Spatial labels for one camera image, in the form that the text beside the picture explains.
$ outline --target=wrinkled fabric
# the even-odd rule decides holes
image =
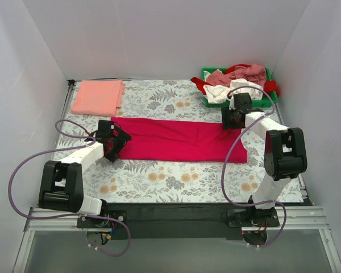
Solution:
[[[217,69],[207,77],[206,81],[214,86],[230,86],[231,79],[228,75],[223,74],[220,70]]]
[[[241,88],[232,93],[232,97],[230,99],[227,98],[227,94],[234,90],[237,87],[240,86],[254,86],[257,88],[260,88],[261,90],[263,87],[261,87],[258,84],[254,84],[253,82],[247,81],[244,78],[239,78],[237,80],[232,80],[230,82],[230,87],[225,87],[222,85],[204,85],[203,88],[206,92],[207,100],[210,104],[221,104],[225,102],[226,100],[230,100],[230,109],[234,108],[234,94],[239,93],[248,93],[252,100],[261,100],[263,97],[263,93],[259,90],[256,90],[254,88]]]
[[[222,123],[111,118],[131,135],[121,159],[175,162],[224,162],[241,129],[222,129]],[[237,142],[229,162],[246,163],[247,151]]]
[[[229,70],[231,69],[226,70],[225,74],[220,70],[214,71],[207,77],[207,82],[214,86],[230,86],[231,80],[244,78],[247,81],[264,87],[264,84],[267,81],[267,72],[265,71],[265,68],[258,64],[252,64],[250,67],[236,65],[234,71],[229,72]]]
[[[200,78],[197,77],[191,78],[191,82],[193,82],[196,85],[197,89],[200,90],[204,96],[206,95],[204,86],[211,85],[207,81],[201,80]]]
[[[235,70],[227,73],[226,76],[232,80],[244,78],[247,81],[253,82],[262,87],[264,87],[264,84],[267,81],[267,72],[265,71],[265,68],[258,64],[252,64],[251,67],[237,65]]]
[[[114,117],[123,92],[122,81],[82,81],[70,110],[74,114]]]

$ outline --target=table surface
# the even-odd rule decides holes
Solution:
[[[71,105],[80,84],[76,83]],[[122,107],[117,117],[222,121],[220,108],[207,108],[202,93],[189,80],[131,80],[124,81],[124,85]],[[97,128],[100,119],[110,120],[109,117],[72,114],[70,110],[65,118],[83,125],[89,131]],[[272,119],[279,121],[276,113]],[[80,128],[70,123],[63,124],[63,131],[84,135]],[[237,202],[247,202],[265,174],[264,141],[249,131],[242,137],[242,142],[248,151],[248,162],[228,163],[225,174],[226,192]],[[81,144],[80,140],[61,135],[57,148]],[[56,152],[53,160],[59,160],[72,152]],[[222,164],[120,159],[111,163],[102,158],[84,173],[84,192],[107,202],[227,202],[221,191]],[[284,188],[279,201],[303,201],[298,179],[292,180]]]

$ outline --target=white wall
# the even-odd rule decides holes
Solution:
[[[309,0],[24,0],[67,79],[276,65]]]
[[[341,1],[310,1],[273,76],[287,125],[304,130],[307,191],[341,259]]]
[[[13,270],[26,222],[10,207],[9,177],[24,158],[54,148],[65,95],[65,78],[22,0],[0,0],[0,273]],[[38,202],[46,160],[33,160],[14,181],[25,213]]]

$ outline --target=folded pink towel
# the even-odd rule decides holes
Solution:
[[[70,110],[75,114],[114,117],[123,92],[122,81],[82,81]]]

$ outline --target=green basket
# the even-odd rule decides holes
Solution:
[[[227,70],[227,68],[225,67],[223,68],[204,67],[202,68],[202,79],[205,80],[205,72],[212,73],[216,71],[217,69],[219,69],[222,73],[225,73],[225,71]],[[267,81],[271,81],[272,75],[269,69],[265,68],[265,71],[267,72]],[[275,91],[270,93],[269,96],[271,97],[272,101],[275,104],[278,102],[278,96]],[[229,107],[230,105],[230,101],[225,101],[222,104],[209,104],[209,101],[207,100],[207,98],[204,98],[203,100],[205,101],[206,107]],[[261,100],[252,100],[252,107],[264,108],[264,107],[271,107],[271,106],[272,106],[271,101],[266,97],[263,97]]]

